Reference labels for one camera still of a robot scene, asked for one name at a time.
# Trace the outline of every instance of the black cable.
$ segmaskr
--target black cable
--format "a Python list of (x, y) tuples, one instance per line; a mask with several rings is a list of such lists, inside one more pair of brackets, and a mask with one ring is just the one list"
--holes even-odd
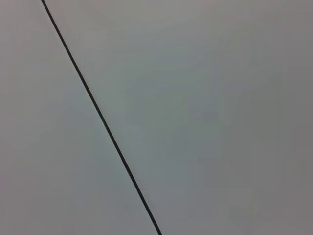
[(118, 147), (117, 142), (116, 142), (116, 140), (115, 140), (115, 138), (114, 138), (114, 136), (113, 136), (113, 134), (112, 134), (108, 124), (107, 124), (107, 122), (105, 121), (105, 119), (104, 119), (104, 117), (103, 117), (103, 115), (102, 115), (102, 113), (100, 111), (100, 108), (99, 108), (98, 104), (96, 103), (96, 101), (95, 101), (95, 99), (94, 99), (94, 97), (93, 97), (93, 95), (92, 95), (92, 93), (91, 93), (91, 91), (90, 91), (90, 89), (89, 89), (89, 87), (88, 87), (88, 85), (87, 85), (87, 83), (86, 83), (82, 73), (80, 72), (80, 70), (79, 70), (79, 68), (78, 68), (78, 66), (77, 66), (77, 64), (76, 64), (72, 54), (70, 53), (70, 51), (69, 51), (69, 49), (67, 47), (67, 44), (65, 43), (64, 38), (61, 35), (61, 33), (60, 33), (60, 31), (59, 31), (59, 29), (58, 29), (58, 27), (57, 27), (57, 25), (56, 25), (52, 15), (51, 15), (48, 7), (47, 7), (47, 4), (45, 3), (45, 0), (41, 0), (41, 2), (43, 3), (43, 5), (45, 7), (45, 10), (46, 10), (47, 14), (49, 15), (49, 18), (50, 18), (50, 20), (51, 20), (55, 30), (57, 31), (57, 33), (58, 33), (58, 35), (59, 35), (59, 37), (60, 37), (60, 39), (61, 39), (61, 41), (63, 43), (63, 46), (65, 47), (65, 50), (67, 51), (67, 54), (68, 54), (70, 60), (72, 61), (72, 64), (74, 65), (74, 67), (75, 67), (75, 69), (76, 69), (80, 79), (82, 80), (82, 83), (84, 84), (84, 87), (85, 87), (85, 89), (86, 89), (86, 91), (87, 91), (87, 93), (88, 93), (88, 95), (89, 95), (89, 97), (90, 97), (94, 107), (96, 108), (96, 110), (98, 112), (98, 115), (100, 116), (100, 118), (102, 120), (102, 123), (105, 126), (105, 128), (106, 128), (106, 130), (107, 130), (107, 132), (108, 132), (108, 134), (109, 134), (109, 136), (110, 136), (110, 138), (111, 138), (111, 140), (112, 140), (112, 142), (113, 142), (113, 144), (114, 144), (114, 146), (115, 146), (115, 148), (116, 148), (116, 150), (118, 152), (118, 155), (120, 156), (120, 158), (121, 158), (121, 160), (123, 162), (123, 165), (126, 168), (126, 171), (127, 171), (128, 175), (129, 175), (129, 177), (131, 178), (131, 180), (132, 180), (132, 182), (133, 182), (133, 184), (134, 184), (134, 186), (135, 186), (135, 188), (136, 188), (136, 190), (137, 190), (137, 192), (139, 194), (139, 197), (140, 197), (143, 205), (145, 206), (145, 208), (146, 208), (146, 210), (148, 212), (148, 215), (149, 215), (153, 225), (156, 228), (156, 231), (157, 231), (158, 235), (162, 235), (162, 232), (161, 232), (160, 228), (158, 227), (157, 222), (156, 222), (154, 216), (152, 215), (152, 212), (151, 212), (151, 210), (150, 210), (150, 208), (149, 208), (149, 206), (148, 206), (144, 196), (142, 195), (142, 192), (141, 192), (141, 190), (140, 190), (140, 188), (139, 188), (139, 186), (138, 186), (138, 184), (137, 184), (137, 182), (136, 182), (136, 180), (135, 180), (135, 178), (134, 178), (134, 176), (133, 176), (133, 174), (132, 174), (132, 172), (131, 172), (131, 170), (130, 170), (130, 168), (129, 168), (129, 166), (128, 166), (128, 164), (127, 164), (127, 162), (126, 162), (126, 160), (125, 160), (125, 158), (124, 158), (124, 156), (123, 156), (123, 154), (122, 154), (122, 152), (120, 150), (120, 148)]

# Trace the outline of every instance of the diagonal line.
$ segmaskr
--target diagonal line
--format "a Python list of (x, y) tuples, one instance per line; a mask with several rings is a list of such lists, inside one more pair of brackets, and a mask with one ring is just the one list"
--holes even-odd
[(120, 148), (118, 147), (117, 142), (116, 142), (116, 140), (115, 140), (115, 138), (114, 138), (114, 136), (113, 136), (113, 134), (112, 134), (108, 124), (107, 124), (107, 122), (105, 121), (98, 104), (96, 103), (96, 101), (95, 101), (95, 99), (94, 99), (94, 97), (93, 97), (93, 95), (92, 95), (92, 93), (91, 93), (91, 91), (90, 91), (90, 89), (89, 89), (89, 87), (88, 87), (88, 85), (87, 85), (87, 83), (86, 83), (82, 73), (80, 72), (80, 70), (79, 70), (79, 68), (78, 68), (78, 66), (77, 66), (77, 64), (76, 64), (72, 54), (70, 53), (70, 51), (69, 51), (69, 49), (67, 47), (67, 44), (65, 43), (64, 38), (61, 35), (61, 33), (60, 33), (60, 31), (59, 31), (59, 29), (58, 29), (58, 27), (57, 27), (57, 25), (56, 25), (52, 15), (51, 15), (51, 13), (50, 13), (50, 11), (49, 11), (46, 3), (45, 3), (45, 0), (41, 0), (41, 2), (43, 3), (43, 5), (45, 7), (45, 10), (46, 10), (47, 14), (49, 15), (49, 18), (50, 18), (50, 20), (51, 20), (55, 30), (57, 31), (57, 33), (58, 33), (58, 35), (59, 35), (59, 37), (60, 37), (60, 39), (62, 41), (62, 44), (65, 47), (65, 50), (67, 51), (67, 54), (68, 54), (70, 60), (72, 61), (72, 64), (74, 65), (74, 67), (75, 67), (75, 69), (76, 69), (80, 79), (82, 80), (82, 83), (83, 83), (83, 85), (84, 85), (84, 87), (85, 87), (85, 89), (86, 89), (86, 91), (87, 91), (87, 93), (88, 93), (88, 95), (89, 95), (89, 97), (90, 97), (94, 107), (96, 108), (97, 113), (100, 116), (100, 118), (101, 118), (101, 120), (103, 122), (103, 125), (105, 126), (105, 128), (106, 128), (106, 130), (107, 130), (107, 132), (108, 132), (108, 134), (109, 134), (109, 136), (110, 136), (110, 138), (111, 138), (111, 140), (112, 140), (112, 142), (113, 142), (113, 144), (114, 144), (114, 146), (115, 146), (115, 148), (116, 148), (116, 150), (118, 152), (118, 155), (120, 156), (120, 158), (121, 158), (121, 160), (123, 162), (123, 165), (126, 168), (126, 171), (127, 171), (128, 175), (129, 175), (129, 177), (131, 178), (131, 180), (132, 180), (132, 182), (133, 182), (133, 184), (134, 184), (134, 186), (135, 186), (135, 188), (137, 190), (137, 193), (139, 194), (139, 197), (140, 197), (143, 205), (145, 206), (145, 208), (146, 208), (146, 210), (147, 210), (147, 212), (149, 214), (149, 217), (150, 217), (153, 225), (156, 228), (156, 231), (157, 231), (158, 235), (162, 235), (162, 232), (161, 232), (160, 228), (158, 227), (157, 222), (156, 222), (154, 216), (152, 215), (152, 212), (151, 212), (151, 210), (150, 210), (150, 208), (149, 208), (149, 206), (148, 206), (148, 204), (147, 204), (147, 202), (146, 202), (146, 200), (145, 200), (145, 198), (144, 198), (144, 196), (143, 196), (143, 194), (142, 194), (142, 192), (141, 192), (141, 190), (140, 190), (140, 188), (139, 188), (139, 186), (138, 186), (138, 184), (137, 184), (137, 182), (136, 182), (136, 180), (135, 180), (135, 178), (134, 178), (134, 176), (133, 176), (133, 174), (132, 174), (132, 172), (131, 172), (131, 170), (130, 170), (130, 168), (129, 168), (129, 166), (128, 166), (128, 164), (127, 164), (127, 162), (126, 162), (126, 160), (125, 160), (125, 158), (124, 158), (124, 156), (122, 154), (122, 152), (121, 152), (121, 150), (120, 150)]

